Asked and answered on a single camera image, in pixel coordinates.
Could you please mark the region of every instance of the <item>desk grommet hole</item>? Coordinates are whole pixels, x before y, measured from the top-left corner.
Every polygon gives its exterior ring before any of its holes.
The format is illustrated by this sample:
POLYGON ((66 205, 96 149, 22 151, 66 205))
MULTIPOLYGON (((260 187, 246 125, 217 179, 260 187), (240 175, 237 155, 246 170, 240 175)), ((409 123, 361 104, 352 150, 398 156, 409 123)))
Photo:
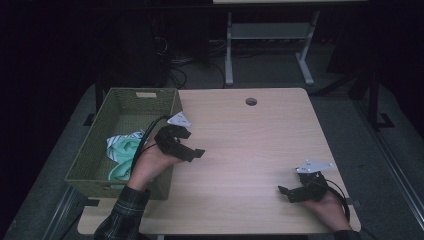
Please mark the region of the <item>desk grommet hole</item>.
POLYGON ((246 104, 249 106, 255 106, 256 104, 258 104, 258 101, 255 98, 247 98, 246 104))

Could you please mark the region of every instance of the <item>clothing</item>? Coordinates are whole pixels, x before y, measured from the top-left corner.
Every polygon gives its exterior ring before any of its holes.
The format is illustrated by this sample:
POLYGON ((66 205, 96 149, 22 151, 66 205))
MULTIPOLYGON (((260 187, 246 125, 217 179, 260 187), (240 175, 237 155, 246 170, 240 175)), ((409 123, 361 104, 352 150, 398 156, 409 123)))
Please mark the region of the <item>clothing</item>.
MULTIPOLYGON (((148 191, 141 192, 125 186, 111 214, 94 233, 94 239, 149 240, 138 232, 149 197, 148 191)), ((360 240, 361 237, 358 232, 345 230, 335 232, 334 239, 360 240)))

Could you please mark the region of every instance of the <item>gray carpet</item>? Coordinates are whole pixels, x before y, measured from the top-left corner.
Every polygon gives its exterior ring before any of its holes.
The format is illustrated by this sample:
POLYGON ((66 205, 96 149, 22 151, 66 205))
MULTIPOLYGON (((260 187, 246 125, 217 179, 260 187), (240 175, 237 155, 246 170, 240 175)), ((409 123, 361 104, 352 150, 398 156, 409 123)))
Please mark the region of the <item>gray carpet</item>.
MULTIPOLYGON (((316 81, 313 87, 305 86, 292 52, 282 51, 278 55, 263 54, 234 59, 235 83, 232 88, 302 87, 308 92, 316 91, 341 77, 325 72, 331 50, 328 46, 311 48, 307 62, 316 81)), ((214 58, 211 61, 224 70, 223 60, 214 58)), ((180 69, 188 76, 187 89, 222 87, 222 76, 215 67, 194 64, 180 69)), ((361 116, 358 106, 363 106, 366 99, 359 102, 348 99, 349 87, 350 84, 347 84, 328 96, 313 97, 311 101, 345 185, 355 202, 359 219, 378 239, 424 239, 423 229, 401 194, 389 171, 385 155, 375 141, 375 133, 369 130, 368 123, 361 116)), ((77 218, 86 202, 86 198, 78 192, 72 195, 74 198, 69 208, 57 207, 61 201, 67 200, 63 196, 69 189, 63 179, 88 132, 89 127, 83 124, 87 116, 95 111, 94 100, 94 88, 91 87, 75 109, 5 239, 59 239, 77 218), (60 215, 66 216, 64 221, 51 221, 60 219, 60 215)), ((384 88, 380 94, 380 110, 389 115, 396 127, 382 129, 379 135, 384 137, 422 198, 424 189, 421 183, 424 182, 424 175, 420 170, 424 169, 424 141, 399 110, 393 96, 384 88)), ((364 231, 361 231, 361 236, 363 239, 371 239, 364 231)), ((80 235, 74 224, 65 239, 90 237, 80 235)), ((331 237, 310 236, 310 239, 331 237)))

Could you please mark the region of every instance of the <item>basket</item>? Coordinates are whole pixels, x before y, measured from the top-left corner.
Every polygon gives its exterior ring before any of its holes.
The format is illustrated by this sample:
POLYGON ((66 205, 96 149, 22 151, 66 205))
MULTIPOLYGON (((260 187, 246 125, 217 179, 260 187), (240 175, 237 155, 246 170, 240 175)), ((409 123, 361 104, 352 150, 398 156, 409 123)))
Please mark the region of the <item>basket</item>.
MULTIPOLYGON (((108 181, 109 172, 117 165, 106 155, 106 139, 146 130, 163 115, 182 111, 177 89, 111 88, 81 146, 65 181, 87 197, 117 198, 126 181, 108 181)), ((160 121, 153 131, 166 125, 160 121)), ((151 181, 151 199, 165 200, 171 186, 173 167, 151 181)))

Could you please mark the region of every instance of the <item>hand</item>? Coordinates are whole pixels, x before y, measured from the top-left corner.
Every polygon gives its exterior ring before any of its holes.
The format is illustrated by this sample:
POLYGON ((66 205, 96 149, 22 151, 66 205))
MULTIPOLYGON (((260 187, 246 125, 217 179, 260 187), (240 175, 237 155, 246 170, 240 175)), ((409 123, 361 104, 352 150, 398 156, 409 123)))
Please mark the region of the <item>hand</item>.
POLYGON ((150 136, 149 141, 144 146, 146 150, 141 154, 134 166, 130 180, 127 183, 127 186, 132 189, 145 191, 151 179, 158 176, 169 166, 183 162, 174 156, 164 154, 156 145, 155 136, 156 134, 150 136))
POLYGON ((344 215, 339 199, 331 192, 327 191, 319 202, 308 200, 304 201, 303 205, 315 213, 315 215, 334 232, 352 230, 352 227, 344 215))

